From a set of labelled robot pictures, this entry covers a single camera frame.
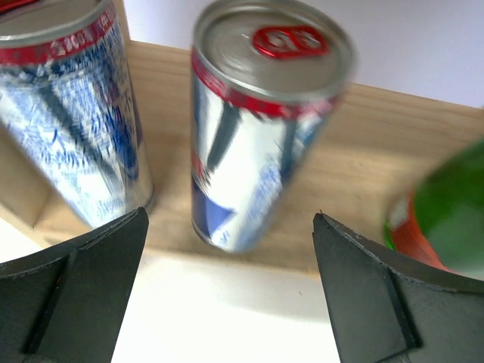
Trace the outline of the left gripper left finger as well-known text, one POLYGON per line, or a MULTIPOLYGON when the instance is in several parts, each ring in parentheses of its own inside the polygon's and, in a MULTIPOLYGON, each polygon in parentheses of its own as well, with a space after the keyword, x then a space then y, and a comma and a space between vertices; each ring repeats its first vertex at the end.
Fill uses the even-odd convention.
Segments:
POLYGON ((143 253, 144 208, 1 264, 3 362, 109 362, 143 253))

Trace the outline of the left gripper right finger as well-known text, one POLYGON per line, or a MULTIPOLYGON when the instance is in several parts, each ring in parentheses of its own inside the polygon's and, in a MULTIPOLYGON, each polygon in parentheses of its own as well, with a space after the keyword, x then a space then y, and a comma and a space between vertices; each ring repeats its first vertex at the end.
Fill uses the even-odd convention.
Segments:
POLYGON ((483 282, 433 268, 323 213, 313 243, 342 362, 481 362, 483 282))

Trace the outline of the silver can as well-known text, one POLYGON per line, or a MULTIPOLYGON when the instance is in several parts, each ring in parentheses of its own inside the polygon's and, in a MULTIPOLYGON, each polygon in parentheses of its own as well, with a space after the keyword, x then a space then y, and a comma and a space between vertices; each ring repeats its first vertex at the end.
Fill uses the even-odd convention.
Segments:
POLYGON ((1 122, 93 228, 151 203, 154 184, 112 1, 1 3, 1 122))
POLYGON ((191 49, 191 221, 253 249, 355 67, 347 33, 300 1, 216 1, 191 49))

